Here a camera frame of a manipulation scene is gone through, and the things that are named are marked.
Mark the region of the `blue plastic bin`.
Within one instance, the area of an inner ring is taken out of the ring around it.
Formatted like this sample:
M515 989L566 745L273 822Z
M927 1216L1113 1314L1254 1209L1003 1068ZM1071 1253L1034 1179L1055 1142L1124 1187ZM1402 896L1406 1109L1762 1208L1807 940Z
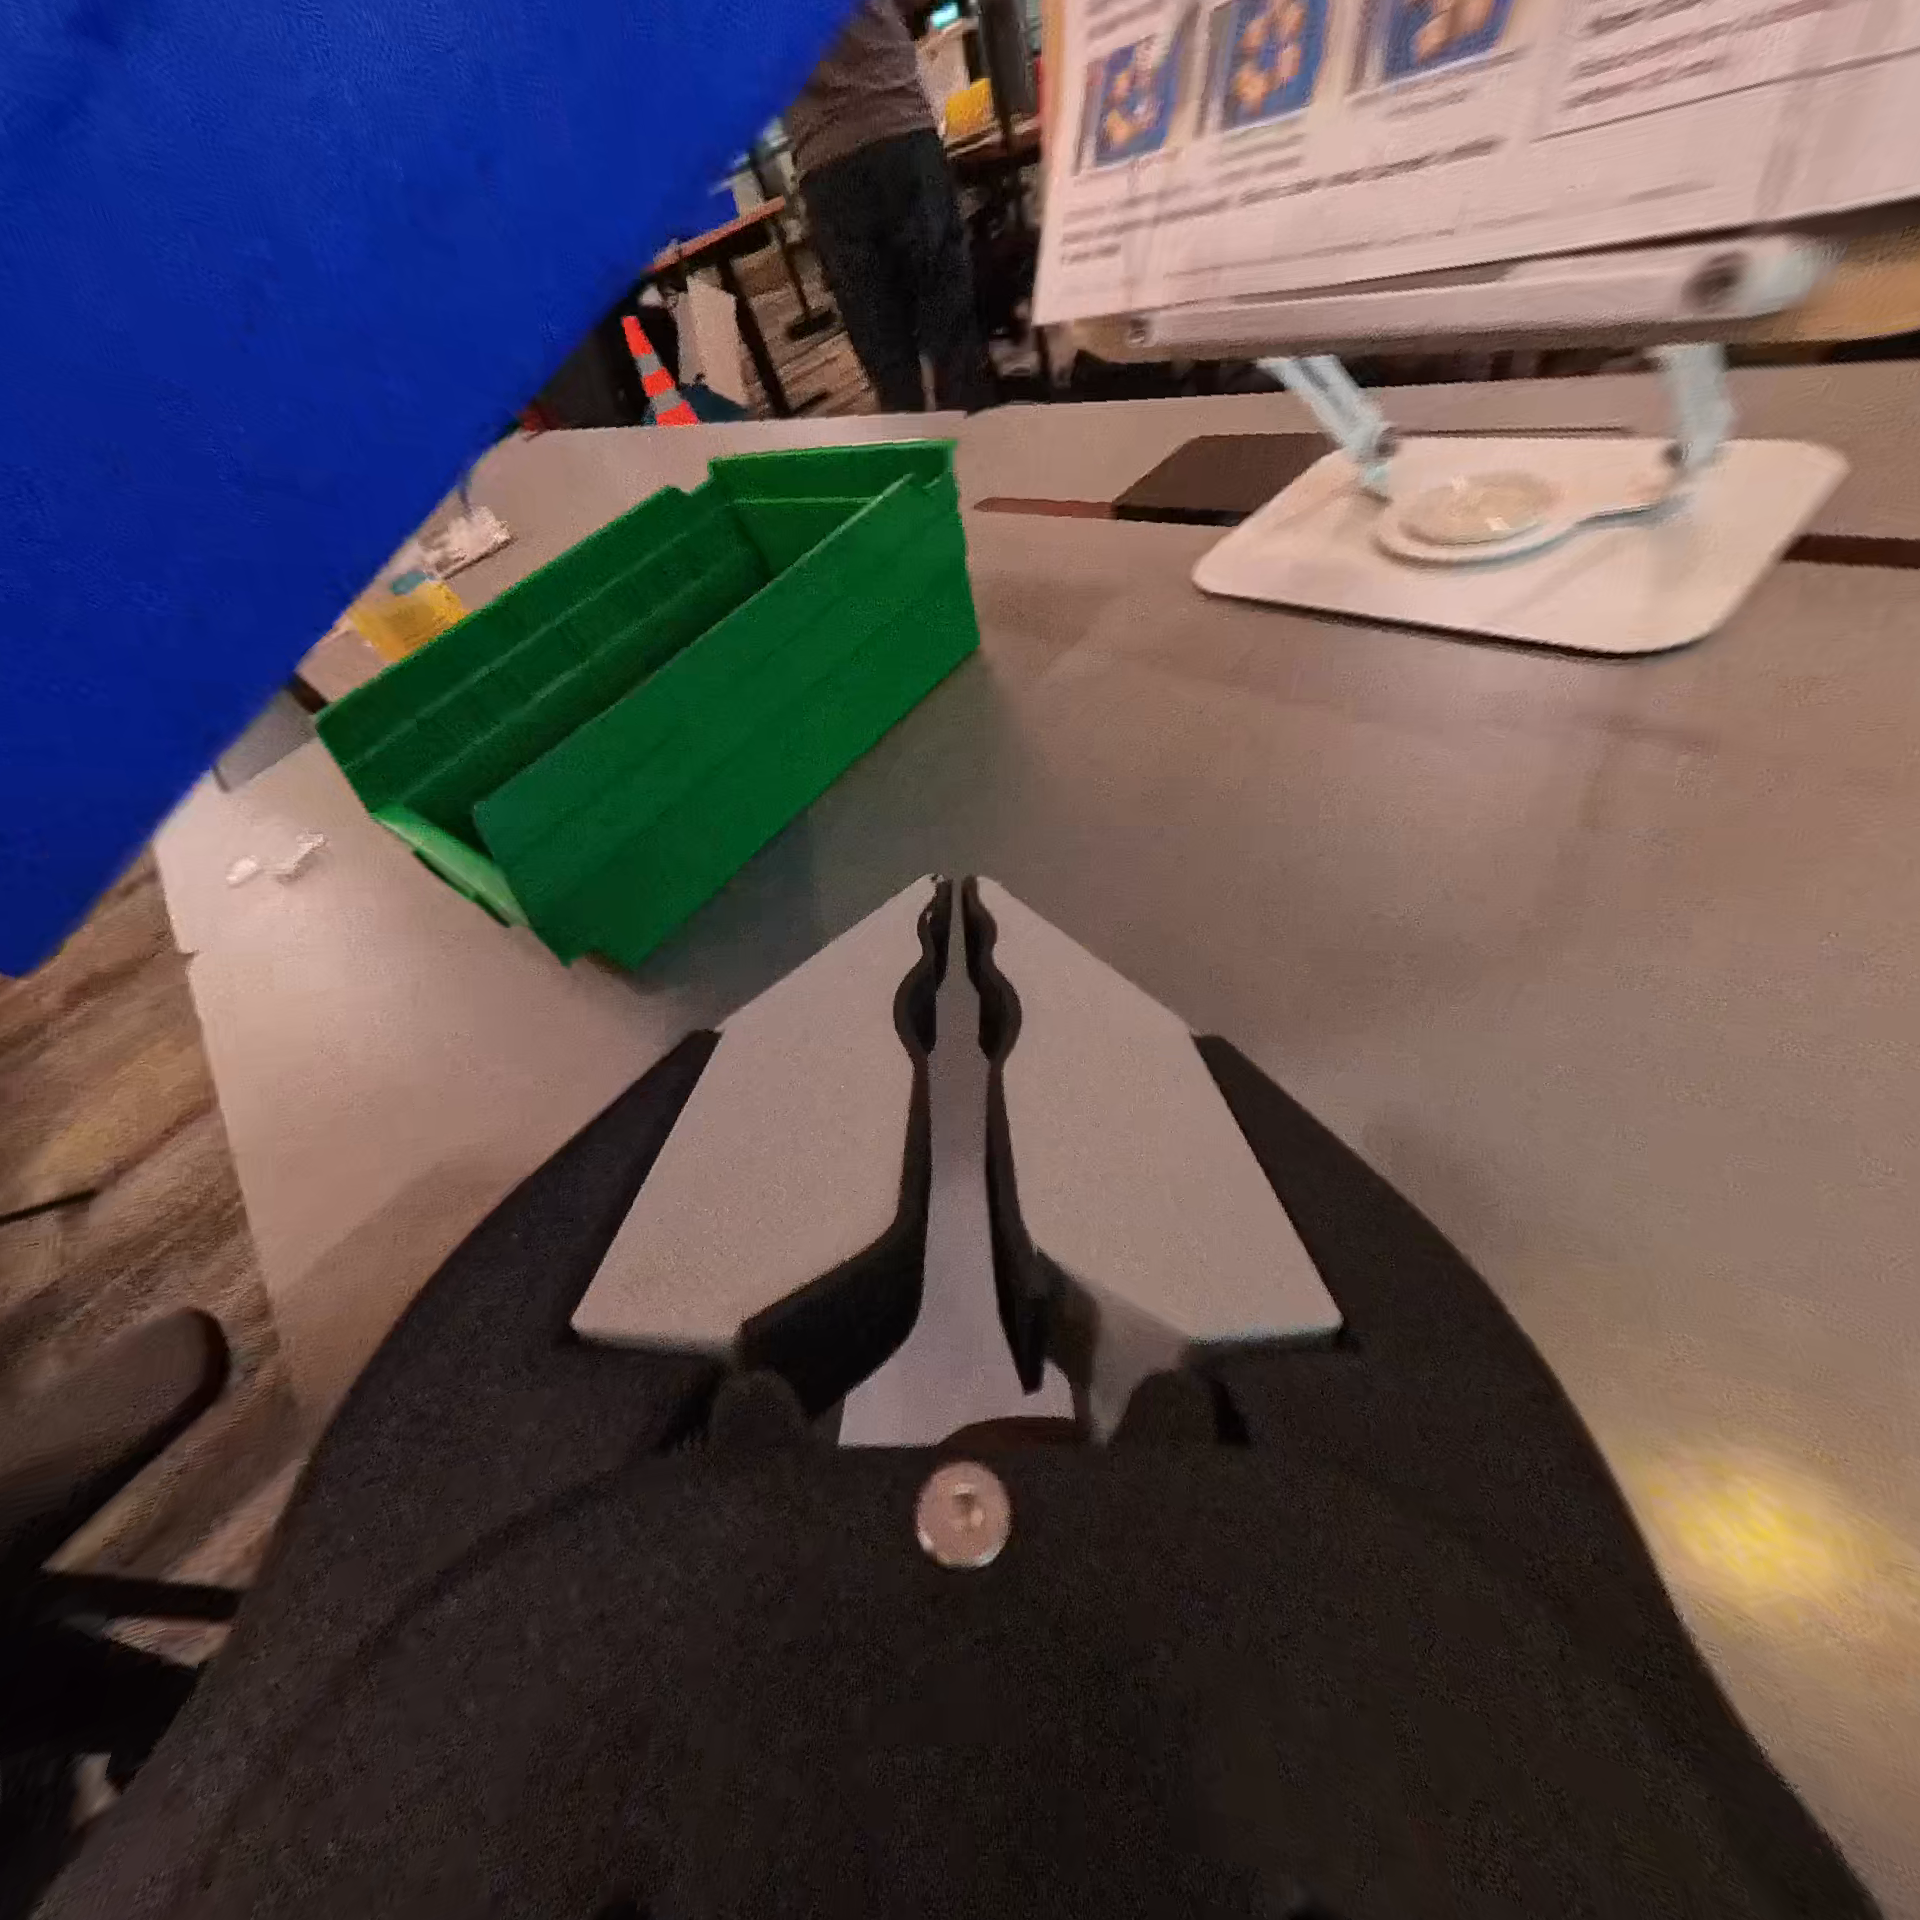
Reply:
M85 921L850 9L3 6L7 976Z

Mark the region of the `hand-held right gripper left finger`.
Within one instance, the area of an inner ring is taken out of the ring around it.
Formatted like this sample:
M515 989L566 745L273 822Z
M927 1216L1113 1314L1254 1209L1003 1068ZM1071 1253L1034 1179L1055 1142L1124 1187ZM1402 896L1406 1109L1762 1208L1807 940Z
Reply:
M569 1328L779 1377L809 1417L923 1298L927 1068L954 882L919 878L705 1036L705 1059Z

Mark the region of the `orange striped traffic cone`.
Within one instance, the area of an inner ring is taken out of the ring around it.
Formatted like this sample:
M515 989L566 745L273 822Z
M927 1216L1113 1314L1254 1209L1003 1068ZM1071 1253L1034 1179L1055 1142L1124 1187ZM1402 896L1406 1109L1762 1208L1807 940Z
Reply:
M638 315L621 314L620 329L641 382L642 421L647 425L700 425L700 414L687 403Z

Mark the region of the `yellow container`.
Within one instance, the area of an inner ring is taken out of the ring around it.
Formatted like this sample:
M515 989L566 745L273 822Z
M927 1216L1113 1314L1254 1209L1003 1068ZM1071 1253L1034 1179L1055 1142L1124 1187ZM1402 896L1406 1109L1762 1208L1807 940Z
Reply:
M372 584L348 609L348 627L381 664L397 664L467 619L461 597L442 578L412 569Z

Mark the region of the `printed instruction sheet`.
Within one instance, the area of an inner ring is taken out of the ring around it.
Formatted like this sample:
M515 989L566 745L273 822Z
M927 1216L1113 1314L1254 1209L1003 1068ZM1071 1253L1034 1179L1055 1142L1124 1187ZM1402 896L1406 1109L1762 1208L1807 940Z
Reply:
M1043 324L1916 201L1916 2L1047 5Z

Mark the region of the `black office chair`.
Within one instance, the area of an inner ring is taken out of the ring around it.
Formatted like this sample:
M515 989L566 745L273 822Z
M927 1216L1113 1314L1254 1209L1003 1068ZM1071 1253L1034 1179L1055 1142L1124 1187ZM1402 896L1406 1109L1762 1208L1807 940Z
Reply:
M229 1372L222 1326L199 1309L170 1313L5 1412L7 1763L103 1757L109 1782L127 1782L199 1674L106 1627L236 1619L243 1594L222 1584L50 1569L65 1542L222 1396Z

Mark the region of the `instruction sheet on stand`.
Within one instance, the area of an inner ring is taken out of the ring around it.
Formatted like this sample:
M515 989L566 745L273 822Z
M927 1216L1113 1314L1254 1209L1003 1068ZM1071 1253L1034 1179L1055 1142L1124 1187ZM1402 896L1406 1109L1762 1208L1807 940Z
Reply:
M1258 361L1331 441L1195 562L1201 592L1558 653L1659 657L1740 610L1846 470L1833 448L1737 435L1723 345L1756 324L1805 322L1849 229L1913 212L1916 200L1045 326L1083 329L1098 353L1135 361ZM1533 345L1649 349L1665 430L1421 436L1354 377L1359 355Z

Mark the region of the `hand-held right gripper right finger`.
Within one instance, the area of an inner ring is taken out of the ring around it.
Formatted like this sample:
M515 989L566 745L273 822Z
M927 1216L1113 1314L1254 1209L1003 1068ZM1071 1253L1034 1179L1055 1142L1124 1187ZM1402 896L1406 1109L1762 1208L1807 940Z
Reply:
M988 1203L1014 1372L1110 1435L1138 1386L1326 1346L1342 1313L1188 1021L990 878L965 882Z

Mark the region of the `green plastic bin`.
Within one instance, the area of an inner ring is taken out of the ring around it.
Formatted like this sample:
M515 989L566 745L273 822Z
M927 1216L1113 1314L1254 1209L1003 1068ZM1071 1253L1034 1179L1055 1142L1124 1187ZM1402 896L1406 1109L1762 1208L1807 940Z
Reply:
M956 441L738 452L329 705L370 821L638 969L978 648Z

